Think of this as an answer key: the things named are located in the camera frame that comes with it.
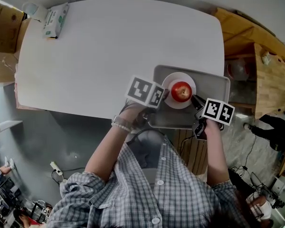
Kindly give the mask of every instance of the cardboard box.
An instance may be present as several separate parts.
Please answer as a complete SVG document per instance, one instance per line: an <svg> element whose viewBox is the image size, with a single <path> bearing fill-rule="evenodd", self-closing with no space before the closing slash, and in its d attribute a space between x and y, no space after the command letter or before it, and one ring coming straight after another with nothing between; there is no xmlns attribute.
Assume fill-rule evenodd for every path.
<svg viewBox="0 0 285 228"><path fill-rule="evenodd" d="M0 52L14 53L24 13L0 3Z"/></svg>
<svg viewBox="0 0 285 228"><path fill-rule="evenodd" d="M16 52L0 52L0 83L13 82L15 80L14 73L2 63L2 59L5 58L5 61L13 68L13 70L16 70L16 64L19 60L21 45L30 20L31 19L26 19L21 22L17 37Z"/></svg>
<svg viewBox="0 0 285 228"><path fill-rule="evenodd" d="M14 53L14 57L19 60L20 50L22 46L22 42L24 39L25 32L27 31L27 28L29 26L29 23L31 21L31 18L26 19L21 22L21 26L19 29L18 37L17 37L17 43L16 43L16 52Z"/></svg>

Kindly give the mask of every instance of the gray tray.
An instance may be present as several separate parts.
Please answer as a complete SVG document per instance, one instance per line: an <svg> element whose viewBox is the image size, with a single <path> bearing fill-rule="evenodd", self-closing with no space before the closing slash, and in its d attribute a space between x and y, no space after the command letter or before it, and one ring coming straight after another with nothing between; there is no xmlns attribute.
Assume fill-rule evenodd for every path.
<svg viewBox="0 0 285 228"><path fill-rule="evenodd" d="M153 81L162 85L164 79L175 72L188 74L195 82L196 92L205 100L213 98L228 102L230 80L226 77L203 73L179 67L158 65L154 69ZM189 105L184 109L173 109L162 102L156 114L152 114L149 125L156 128L191 129L196 121L196 109Z"/></svg>

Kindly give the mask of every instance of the white plate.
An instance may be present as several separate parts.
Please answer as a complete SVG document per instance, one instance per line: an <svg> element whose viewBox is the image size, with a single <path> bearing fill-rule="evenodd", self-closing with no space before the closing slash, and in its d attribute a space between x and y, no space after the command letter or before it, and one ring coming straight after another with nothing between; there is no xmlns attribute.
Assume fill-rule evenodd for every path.
<svg viewBox="0 0 285 228"><path fill-rule="evenodd" d="M171 95L172 86L175 83L180 82L180 81L188 83L191 86L192 94L196 95L195 82L188 74L185 74L182 72L176 72L176 73L172 73L172 74L168 75L164 79L162 86L170 90L168 97L165 99L165 103L169 107L174 108L174 109L183 109L183 108L188 107L191 104L190 99L188 101L185 101L185 102L178 102L178 101L174 100L172 95Z"/></svg>

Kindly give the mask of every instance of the red apple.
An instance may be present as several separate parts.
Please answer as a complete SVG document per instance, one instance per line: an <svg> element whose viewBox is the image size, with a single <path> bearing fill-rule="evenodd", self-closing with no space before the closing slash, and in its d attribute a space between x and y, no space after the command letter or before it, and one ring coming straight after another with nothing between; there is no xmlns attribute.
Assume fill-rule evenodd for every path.
<svg viewBox="0 0 285 228"><path fill-rule="evenodd" d="M192 96L191 86L183 81L177 82L171 88L171 95L178 102L188 101Z"/></svg>

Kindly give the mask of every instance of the white sneaker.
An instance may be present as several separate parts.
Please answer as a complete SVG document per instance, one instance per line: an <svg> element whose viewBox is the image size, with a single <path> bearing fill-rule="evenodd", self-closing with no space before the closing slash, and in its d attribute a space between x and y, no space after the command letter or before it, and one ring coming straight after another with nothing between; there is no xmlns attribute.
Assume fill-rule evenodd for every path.
<svg viewBox="0 0 285 228"><path fill-rule="evenodd" d="M9 162L11 169L14 170L16 168L14 160L11 158Z"/></svg>
<svg viewBox="0 0 285 228"><path fill-rule="evenodd" d="M5 164L4 164L5 167L9 167L10 166L9 160L8 160L8 158L6 156L4 157L4 162L5 162Z"/></svg>
<svg viewBox="0 0 285 228"><path fill-rule="evenodd" d="M253 126L250 125L250 124L244 123L243 127L244 127L244 129L246 129L246 130L251 130Z"/></svg>

